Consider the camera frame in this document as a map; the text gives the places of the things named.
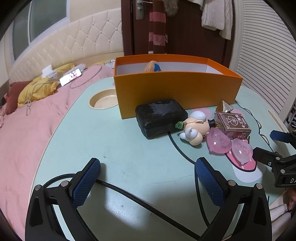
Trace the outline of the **person right hand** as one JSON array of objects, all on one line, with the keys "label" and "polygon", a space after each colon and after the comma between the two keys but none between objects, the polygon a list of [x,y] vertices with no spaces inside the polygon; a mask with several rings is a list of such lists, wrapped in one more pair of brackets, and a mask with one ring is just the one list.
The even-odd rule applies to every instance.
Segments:
[{"label": "person right hand", "polygon": [[290,187],[287,190],[287,208],[292,210],[294,203],[296,202],[296,190],[295,187]]}]

